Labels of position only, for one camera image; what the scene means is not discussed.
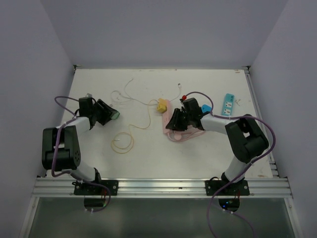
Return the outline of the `pink power strip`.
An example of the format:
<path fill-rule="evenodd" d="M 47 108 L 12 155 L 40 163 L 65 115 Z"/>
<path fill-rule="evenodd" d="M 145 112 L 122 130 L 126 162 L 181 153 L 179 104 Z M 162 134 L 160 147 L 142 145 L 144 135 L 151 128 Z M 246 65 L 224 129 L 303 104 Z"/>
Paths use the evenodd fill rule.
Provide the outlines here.
<path fill-rule="evenodd" d="M 170 129 L 166 129 L 167 124 L 170 122 L 173 114 L 173 106 L 169 100 L 166 100 L 166 111 L 162 114 L 162 130 L 163 134 L 168 134 Z"/>

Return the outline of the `green charger plug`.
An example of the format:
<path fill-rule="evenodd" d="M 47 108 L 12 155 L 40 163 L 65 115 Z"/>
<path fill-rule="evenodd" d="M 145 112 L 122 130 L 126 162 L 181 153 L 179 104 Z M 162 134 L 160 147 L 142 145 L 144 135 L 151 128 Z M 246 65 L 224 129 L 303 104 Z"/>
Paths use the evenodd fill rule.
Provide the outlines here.
<path fill-rule="evenodd" d="M 111 119 L 117 119 L 120 116 L 120 112 L 114 112 L 111 115 Z"/>

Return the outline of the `yellow charger plug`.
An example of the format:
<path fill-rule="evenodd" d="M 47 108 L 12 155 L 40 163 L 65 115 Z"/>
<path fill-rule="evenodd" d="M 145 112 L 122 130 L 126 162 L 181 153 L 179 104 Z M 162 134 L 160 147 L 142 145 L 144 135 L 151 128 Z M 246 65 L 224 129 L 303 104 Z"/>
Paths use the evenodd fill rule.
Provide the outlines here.
<path fill-rule="evenodd" d="M 165 113 L 167 111 L 167 100 L 159 98 L 156 110 L 159 113 Z"/>

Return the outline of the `blue plug adapter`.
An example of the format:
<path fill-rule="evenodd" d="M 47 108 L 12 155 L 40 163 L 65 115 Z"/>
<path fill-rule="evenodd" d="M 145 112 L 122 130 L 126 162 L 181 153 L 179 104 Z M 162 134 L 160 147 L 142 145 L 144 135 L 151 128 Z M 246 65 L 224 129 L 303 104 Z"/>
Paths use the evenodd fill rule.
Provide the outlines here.
<path fill-rule="evenodd" d="M 209 105 L 203 104 L 203 105 L 201 106 L 201 109 L 202 109 L 202 112 L 203 112 L 203 113 L 210 113 L 211 110 L 212 110 L 212 107 L 209 106 Z"/>

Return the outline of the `teal power strip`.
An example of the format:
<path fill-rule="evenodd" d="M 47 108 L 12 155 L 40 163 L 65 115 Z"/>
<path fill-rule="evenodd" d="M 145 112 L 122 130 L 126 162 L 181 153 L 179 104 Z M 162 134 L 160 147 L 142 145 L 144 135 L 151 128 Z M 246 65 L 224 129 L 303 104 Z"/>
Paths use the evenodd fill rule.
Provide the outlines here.
<path fill-rule="evenodd" d="M 224 96 L 223 106 L 221 111 L 222 116 L 230 117 L 232 115 L 234 101 L 235 101 L 235 96 L 233 94 L 227 93 Z"/>

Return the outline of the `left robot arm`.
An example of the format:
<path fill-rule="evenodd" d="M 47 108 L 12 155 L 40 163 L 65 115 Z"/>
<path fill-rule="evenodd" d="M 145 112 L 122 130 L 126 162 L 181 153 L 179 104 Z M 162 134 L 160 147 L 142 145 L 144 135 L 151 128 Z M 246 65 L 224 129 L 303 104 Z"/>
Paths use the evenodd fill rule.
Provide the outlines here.
<path fill-rule="evenodd" d="M 75 101 L 79 109 L 73 112 L 64 108 L 72 114 L 72 118 L 60 126 L 43 130 L 42 166 L 45 170 L 50 170 L 54 178 L 70 175 L 77 181 L 86 183 L 85 188 L 91 194 L 99 194 L 103 188 L 100 173 L 82 161 L 79 136 L 91 130 L 96 123 L 105 125 L 118 119 L 120 113 L 103 100 L 95 100 L 91 96 L 79 99 L 57 96 L 54 100 L 58 105 L 59 99 Z"/>

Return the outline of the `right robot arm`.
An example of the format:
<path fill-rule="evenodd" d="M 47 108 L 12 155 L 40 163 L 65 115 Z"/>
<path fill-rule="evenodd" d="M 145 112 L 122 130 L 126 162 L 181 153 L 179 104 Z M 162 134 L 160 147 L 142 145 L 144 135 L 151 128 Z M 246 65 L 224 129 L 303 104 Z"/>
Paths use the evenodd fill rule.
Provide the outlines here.
<path fill-rule="evenodd" d="M 229 117 L 214 115 L 211 111 L 203 111 L 195 98 L 182 98 L 182 107 L 173 111 L 171 119 L 165 126 L 172 131 L 186 131 L 193 127 L 200 131 L 212 131 L 228 137 L 233 159 L 221 175 L 220 188 L 225 194 L 233 194 L 238 189 L 238 182 L 245 178 L 254 158 L 259 158 L 268 149 L 269 142 L 258 123 L 251 115 Z"/>

